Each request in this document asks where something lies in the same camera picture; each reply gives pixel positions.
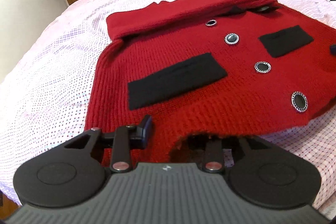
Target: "bedspread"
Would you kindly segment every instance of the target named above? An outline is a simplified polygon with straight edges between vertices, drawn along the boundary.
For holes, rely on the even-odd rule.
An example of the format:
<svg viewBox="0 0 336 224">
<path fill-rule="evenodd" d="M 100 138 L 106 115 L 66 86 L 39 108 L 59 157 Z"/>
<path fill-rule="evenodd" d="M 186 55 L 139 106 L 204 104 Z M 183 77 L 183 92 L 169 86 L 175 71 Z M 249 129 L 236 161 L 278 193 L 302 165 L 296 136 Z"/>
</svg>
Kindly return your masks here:
<svg viewBox="0 0 336 224">
<path fill-rule="evenodd" d="M 79 0 L 6 76 L 0 85 L 0 190 L 9 198 L 19 203 L 12 178 L 23 162 L 83 131 L 96 62 L 111 43 L 106 17 L 160 1 Z M 278 1 L 336 27 L 336 7 L 328 0 Z M 316 208 L 336 190 L 335 133 L 336 107 L 305 127 L 264 136 L 319 169 Z"/>
</svg>

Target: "black pocket flap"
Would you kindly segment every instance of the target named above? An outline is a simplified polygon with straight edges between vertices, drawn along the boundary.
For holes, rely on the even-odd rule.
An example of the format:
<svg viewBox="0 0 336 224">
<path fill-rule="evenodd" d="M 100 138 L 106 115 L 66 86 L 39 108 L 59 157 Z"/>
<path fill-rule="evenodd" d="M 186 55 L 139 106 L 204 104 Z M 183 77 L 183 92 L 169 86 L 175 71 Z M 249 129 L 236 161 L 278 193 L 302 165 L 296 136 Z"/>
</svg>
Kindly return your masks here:
<svg viewBox="0 0 336 224">
<path fill-rule="evenodd" d="M 201 54 L 128 83 L 129 109 L 152 105 L 209 85 L 227 76 L 212 57 Z"/>
<path fill-rule="evenodd" d="M 259 40 L 272 57 L 280 57 L 309 44 L 314 39 L 299 25 L 296 25 L 278 32 L 265 34 L 259 37 Z"/>
</svg>

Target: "black button with silver rim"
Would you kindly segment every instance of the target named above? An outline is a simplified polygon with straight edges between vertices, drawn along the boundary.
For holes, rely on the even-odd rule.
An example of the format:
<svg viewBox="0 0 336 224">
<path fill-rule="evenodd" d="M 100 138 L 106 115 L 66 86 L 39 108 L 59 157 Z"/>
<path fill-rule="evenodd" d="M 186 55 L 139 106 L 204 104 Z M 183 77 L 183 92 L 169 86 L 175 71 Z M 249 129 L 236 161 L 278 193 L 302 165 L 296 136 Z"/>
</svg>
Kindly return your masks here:
<svg viewBox="0 0 336 224">
<path fill-rule="evenodd" d="M 306 96 L 299 91 L 292 94 L 292 105 L 298 112 L 305 112 L 308 108 L 308 101 Z"/>
<path fill-rule="evenodd" d="M 225 37 L 225 42 L 228 43 L 229 45 L 234 45 L 237 44 L 239 41 L 239 36 L 235 33 L 229 33 L 226 37 Z"/>
<path fill-rule="evenodd" d="M 254 68 L 259 73 L 268 73 L 271 70 L 270 63 L 260 61 L 254 65 Z"/>
<path fill-rule="evenodd" d="M 214 19 L 211 19 L 207 23 L 205 23 L 205 25 L 207 25 L 208 27 L 215 26 L 216 24 L 217 24 L 217 20 L 214 20 Z"/>
</svg>

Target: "red garment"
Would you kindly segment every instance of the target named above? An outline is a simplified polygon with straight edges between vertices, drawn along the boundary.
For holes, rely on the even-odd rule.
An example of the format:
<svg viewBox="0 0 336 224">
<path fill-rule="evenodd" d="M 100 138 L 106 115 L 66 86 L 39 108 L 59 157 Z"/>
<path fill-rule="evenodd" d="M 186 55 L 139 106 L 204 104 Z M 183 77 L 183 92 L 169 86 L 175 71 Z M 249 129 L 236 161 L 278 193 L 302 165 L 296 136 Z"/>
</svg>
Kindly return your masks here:
<svg viewBox="0 0 336 224">
<path fill-rule="evenodd" d="M 219 16 L 233 6 L 242 9 L 278 5 L 278 10 Z M 207 27 L 208 20 L 217 25 Z M 107 18 L 111 43 L 99 57 L 86 118 L 86 129 L 112 132 L 118 126 L 153 117 L 149 146 L 136 160 L 165 162 L 187 135 L 261 135 L 306 125 L 336 95 L 336 58 L 329 52 L 336 30 L 276 0 L 177 0 L 151 4 Z M 300 25 L 315 40 L 273 58 L 258 37 Z M 224 37 L 239 35 L 228 45 Z M 130 111 L 127 83 L 210 52 L 228 76 L 173 99 Z M 271 64 L 259 74 L 254 65 Z M 302 92 L 308 109 L 297 112 L 291 95 Z"/>
</svg>

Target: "white logo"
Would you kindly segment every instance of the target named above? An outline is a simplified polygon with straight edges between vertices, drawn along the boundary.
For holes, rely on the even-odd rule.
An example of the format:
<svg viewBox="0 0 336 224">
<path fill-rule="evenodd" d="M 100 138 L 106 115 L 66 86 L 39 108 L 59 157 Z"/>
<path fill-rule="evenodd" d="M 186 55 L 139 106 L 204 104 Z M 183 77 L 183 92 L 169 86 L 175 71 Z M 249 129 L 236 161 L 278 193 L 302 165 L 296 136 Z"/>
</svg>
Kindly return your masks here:
<svg viewBox="0 0 336 224">
<path fill-rule="evenodd" d="M 164 171 L 169 171 L 169 170 L 172 170 L 172 167 L 170 167 L 169 165 L 165 165 L 164 167 L 162 167 L 162 169 Z"/>
</svg>

